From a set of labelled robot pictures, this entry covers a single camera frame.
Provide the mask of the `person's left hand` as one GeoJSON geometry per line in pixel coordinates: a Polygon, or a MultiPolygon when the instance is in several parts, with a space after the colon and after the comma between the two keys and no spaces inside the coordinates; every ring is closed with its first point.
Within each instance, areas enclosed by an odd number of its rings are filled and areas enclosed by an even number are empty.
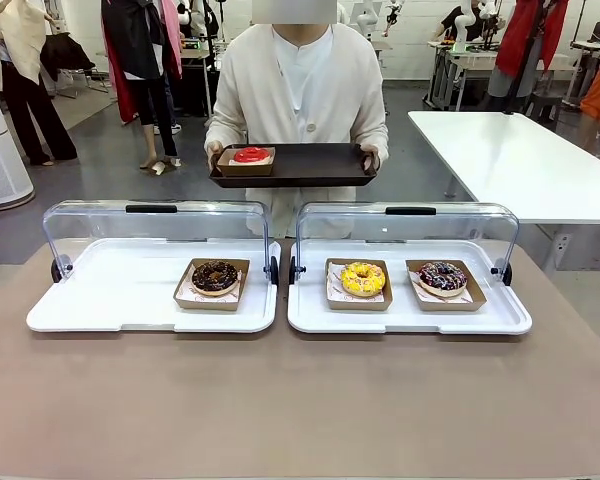
{"type": "Polygon", "coordinates": [[[381,168],[383,160],[381,159],[380,150],[371,144],[362,144],[360,150],[363,153],[363,170],[378,171],[381,168]]]}

